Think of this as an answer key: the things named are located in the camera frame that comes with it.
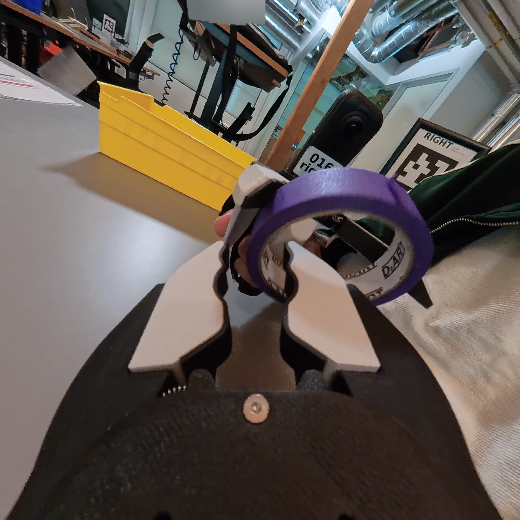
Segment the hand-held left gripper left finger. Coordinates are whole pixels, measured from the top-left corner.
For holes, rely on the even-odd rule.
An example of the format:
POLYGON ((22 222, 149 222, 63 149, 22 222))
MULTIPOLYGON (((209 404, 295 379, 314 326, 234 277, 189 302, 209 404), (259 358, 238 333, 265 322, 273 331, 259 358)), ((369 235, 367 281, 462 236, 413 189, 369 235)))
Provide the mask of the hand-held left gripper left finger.
POLYGON ((128 364, 131 373, 171 372, 187 384, 202 349, 225 330, 227 268, 224 242, 216 242, 180 266, 166 281, 128 364))

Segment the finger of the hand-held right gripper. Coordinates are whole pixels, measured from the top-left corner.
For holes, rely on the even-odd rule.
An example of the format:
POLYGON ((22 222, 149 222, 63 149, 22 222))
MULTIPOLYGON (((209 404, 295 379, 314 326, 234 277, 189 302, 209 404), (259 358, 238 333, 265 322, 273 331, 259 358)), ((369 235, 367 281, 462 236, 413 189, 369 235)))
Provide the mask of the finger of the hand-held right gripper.
POLYGON ((225 244, 234 245, 239 241, 283 185, 285 177, 261 163, 254 162, 244 170, 232 192, 234 207, 225 232, 225 244))
POLYGON ((305 218, 289 224, 284 232, 284 242, 305 244, 313 235, 318 222, 313 218, 305 218))

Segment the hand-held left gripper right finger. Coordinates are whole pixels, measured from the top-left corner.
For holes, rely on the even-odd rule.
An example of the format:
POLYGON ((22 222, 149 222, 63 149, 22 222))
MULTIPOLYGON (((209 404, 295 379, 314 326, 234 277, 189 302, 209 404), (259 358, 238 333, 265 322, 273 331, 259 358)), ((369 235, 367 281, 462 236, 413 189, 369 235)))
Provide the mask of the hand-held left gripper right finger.
POLYGON ((343 278, 297 243, 285 245, 294 290, 285 321, 289 334, 324 361, 324 373, 376 373, 381 367, 343 278))

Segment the purple masking tape roll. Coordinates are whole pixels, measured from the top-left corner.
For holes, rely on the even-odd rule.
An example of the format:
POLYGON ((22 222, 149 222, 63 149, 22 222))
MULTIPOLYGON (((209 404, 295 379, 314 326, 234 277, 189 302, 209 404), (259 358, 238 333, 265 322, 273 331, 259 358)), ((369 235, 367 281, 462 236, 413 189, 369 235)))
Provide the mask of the purple masking tape roll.
POLYGON ((265 263, 274 234, 299 220, 326 214, 358 212, 395 226, 394 239, 372 266, 345 276, 375 305, 409 293, 429 269, 433 238, 411 196, 379 173, 358 168, 328 168, 281 186, 254 222, 247 256, 248 271, 262 292, 285 301, 285 269, 265 263))

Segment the yellow plastic bin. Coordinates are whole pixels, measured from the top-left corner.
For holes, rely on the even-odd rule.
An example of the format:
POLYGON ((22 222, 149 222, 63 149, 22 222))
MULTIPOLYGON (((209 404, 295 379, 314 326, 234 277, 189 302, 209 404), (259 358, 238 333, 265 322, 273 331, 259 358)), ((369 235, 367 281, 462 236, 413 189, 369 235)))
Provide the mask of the yellow plastic bin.
POLYGON ((99 151, 220 210, 255 158, 151 95, 98 84, 99 151))

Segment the person's right hand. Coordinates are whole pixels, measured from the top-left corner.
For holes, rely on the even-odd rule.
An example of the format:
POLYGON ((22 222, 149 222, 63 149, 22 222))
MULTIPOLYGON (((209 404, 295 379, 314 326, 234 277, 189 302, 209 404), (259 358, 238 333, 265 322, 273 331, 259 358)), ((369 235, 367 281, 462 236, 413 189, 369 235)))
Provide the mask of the person's right hand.
MULTIPOLYGON (((231 220, 233 209, 226 212, 221 211, 214 222, 214 231, 220 238, 224 238, 229 222, 231 220)), ((238 284, 238 290, 247 296, 258 296, 262 293, 252 280, 247 265, 247 254, 250 245, 250 235, 253 225, 251 224, 246 231, 240 236, 240 242, 237 242, 231 248, 230 254, 230 271, 233 280, 238 284)))

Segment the black framed marker sign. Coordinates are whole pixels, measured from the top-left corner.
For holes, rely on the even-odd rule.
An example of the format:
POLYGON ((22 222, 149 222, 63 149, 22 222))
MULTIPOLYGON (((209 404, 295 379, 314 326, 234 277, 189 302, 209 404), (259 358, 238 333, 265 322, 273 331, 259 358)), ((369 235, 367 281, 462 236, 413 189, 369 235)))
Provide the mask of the black framed marker sign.
POLYGON ((380 174, 409 192, 423 180, 464 166, 490 150, 488 145, 419 118, 380 174))

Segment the black standing desk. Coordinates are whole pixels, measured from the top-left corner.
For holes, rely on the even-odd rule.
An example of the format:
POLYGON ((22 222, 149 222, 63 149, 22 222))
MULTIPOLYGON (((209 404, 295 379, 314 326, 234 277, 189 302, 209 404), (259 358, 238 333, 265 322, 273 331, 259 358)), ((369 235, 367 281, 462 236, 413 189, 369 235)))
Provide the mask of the black standing desk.
POLYGON ((226 25, 189 19, 183 12, 179 33, 193 45, 205 62, 188 118, 215 134, 221 134, 228 142, 248 141, 260 134, 277 113, 293 78, 293 69, 285 57, 277 54, 270 41, 252 24, 226 25), (255 107, 248 102, 226 127, 223 116, 237 81, 269 93, 282 86, 285 89, 269 108, 257 129, 251 133, 242 131, 251 121, 255 107))

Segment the dark green jacket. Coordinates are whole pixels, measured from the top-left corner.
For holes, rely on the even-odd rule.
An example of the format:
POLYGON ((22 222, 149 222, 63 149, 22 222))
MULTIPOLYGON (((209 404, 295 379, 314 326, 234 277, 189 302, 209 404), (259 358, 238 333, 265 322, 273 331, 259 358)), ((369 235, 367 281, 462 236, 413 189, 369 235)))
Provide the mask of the dark green jacket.
POLYGON ((519 141, 427 178, 409 195, 430 229, 431 267, 499 229, 519 231, 519 141))

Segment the grey panel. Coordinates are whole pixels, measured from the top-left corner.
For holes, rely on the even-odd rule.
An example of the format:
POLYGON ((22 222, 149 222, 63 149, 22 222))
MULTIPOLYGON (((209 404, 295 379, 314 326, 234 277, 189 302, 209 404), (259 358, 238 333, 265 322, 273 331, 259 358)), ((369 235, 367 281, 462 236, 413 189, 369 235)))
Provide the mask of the grey panel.
POLYGON ((37 73, 45 81, 74 96, 97 81, 94 72, 71 45, 41 65, 37 73))

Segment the laminated paper sheet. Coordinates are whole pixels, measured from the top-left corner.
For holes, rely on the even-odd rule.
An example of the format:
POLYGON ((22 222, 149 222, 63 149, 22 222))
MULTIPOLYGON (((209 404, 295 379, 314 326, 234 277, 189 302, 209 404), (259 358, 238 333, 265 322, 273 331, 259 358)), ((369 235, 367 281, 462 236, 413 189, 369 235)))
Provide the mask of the laminated paper sheet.
POLYGON ((79 106, 77 102, 3 62, 1 62, 1 97, 52 105, 79 106))

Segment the wooden post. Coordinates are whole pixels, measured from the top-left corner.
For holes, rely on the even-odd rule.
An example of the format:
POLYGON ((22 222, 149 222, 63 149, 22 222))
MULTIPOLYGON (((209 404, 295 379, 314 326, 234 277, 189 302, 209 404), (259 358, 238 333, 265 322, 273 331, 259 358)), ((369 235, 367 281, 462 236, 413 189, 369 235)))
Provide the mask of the wooden post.
POLYGON ((271 149, 265 162, 268 167, 275 170, 280 170, 283 167, 285 155, 299 136, 371 5, 372 1, 350 1, 347 5, 314 72, 271 149))

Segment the silver ventilation duct bundle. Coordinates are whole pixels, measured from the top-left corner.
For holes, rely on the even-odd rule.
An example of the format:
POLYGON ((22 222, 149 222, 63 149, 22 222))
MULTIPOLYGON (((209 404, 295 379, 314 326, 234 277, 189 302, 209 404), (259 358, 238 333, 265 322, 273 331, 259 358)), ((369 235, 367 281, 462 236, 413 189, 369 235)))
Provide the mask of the silver ventilation duct bundle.
POLYGON ((467 46, 475 36, 458 10, 459 1, 375 1, 369 22, 352 39, 355 49, 370 63, 382 63, 423 37, 439 24, 451 21, 456 30, 448 48, 467 46))

